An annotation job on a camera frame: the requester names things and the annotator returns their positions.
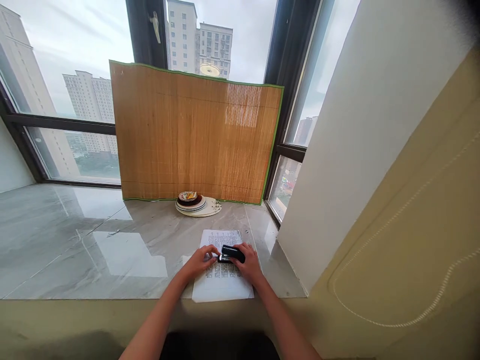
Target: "window frame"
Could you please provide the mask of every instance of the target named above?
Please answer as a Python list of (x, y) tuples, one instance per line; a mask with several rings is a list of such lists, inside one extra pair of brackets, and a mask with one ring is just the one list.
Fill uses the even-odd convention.
[[(281, 224), (281, 220), (271, 207), (268, 198), (271, 193), (280, 156), (301, 163), (307, 150), (307, 148), (303, 146), (284, 143), (284, 138), (289, 125), (298, 86), (305, 68), (305, 59), (307, 58), (312, 33), (318, 17), (318, 9), (323, 2), (328, 1), (334, 0), (278, 0), (276, 4), (264, 83), (284, 86), (284, 93), (268, 169), (268, 177), (265, 184), (264, 202), (278, 227)], [(170, 31), (170, 29), (166, 16), (167, 1), (125, 0), (125, 2), (135, 62), (161, 69), (168, 69), (169, 47), (171, 44), (169, 43), (168, 31)], [(149, 17), (154, 16), (154, 12), (156, 12), (158, 18), (160, 44), (157, 41), (154, 28), (149, 19)], [(210, 41), (210, 53), (208, 49), (207, 53), (211, 56), (211, 42), (213, 37), (212, 32), (210, 32), (210, 37), (208, 33), (209, 31), (207, 31), (206, 38), (207, 42)], [(226, 44), (230, 44), (230, 39), (230, 35), (226, 35)], [(228, 62), (224, 64), (225, 68), (230, 68)], [(36, 182), (111, 188), (121, 187), (120, 184), (49, 178), (27, 131), (27, 127), (35, 127), (116, 135), (114, 123), (17, 113), (10, 101), (10, 95), (2, 85), (0, 85), (0, 96), (0, 116), (18, 146)]]

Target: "bamboo mat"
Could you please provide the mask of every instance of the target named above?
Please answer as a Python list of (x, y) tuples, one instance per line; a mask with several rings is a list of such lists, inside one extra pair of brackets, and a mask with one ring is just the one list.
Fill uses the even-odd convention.
[(124, 199), (260, 204), (283, 87), (110, 61)]

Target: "window latch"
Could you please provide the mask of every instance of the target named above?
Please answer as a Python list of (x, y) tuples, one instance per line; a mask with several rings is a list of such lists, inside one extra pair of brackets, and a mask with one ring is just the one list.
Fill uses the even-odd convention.
[(157, 16), (157, 12), (153, 12), (153, 17), (148, 17), (151, 24), (153, 25), (153, 31), (155, 32), (156, 40), (160, 44), (160, 33), (159, 33), (159, 17)]

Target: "black stapler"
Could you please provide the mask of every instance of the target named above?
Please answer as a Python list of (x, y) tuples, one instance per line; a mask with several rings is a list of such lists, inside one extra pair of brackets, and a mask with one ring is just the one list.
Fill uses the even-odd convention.
[(230, 258), (237, 259), (242, 264), (245, 262), (245, 255), (236, 247), (223, 245), (221, 247), (221, 255), (218, 257), (219, 263), (231, 264)]

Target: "forearm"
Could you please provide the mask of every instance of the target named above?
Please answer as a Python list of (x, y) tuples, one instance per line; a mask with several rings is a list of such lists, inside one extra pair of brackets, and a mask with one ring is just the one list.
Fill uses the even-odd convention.
[(259, 280), (255, 288), (271, 319), (284, 359), (321, 360), (314, 347), (300, 333), (284, 304), (272, 290), (267, 280), (265, 278)]
[(121, 360), (158, 360), (160, 358), (172, 313), (187, 282), (181, 273), (172, 279), (121, 355)]

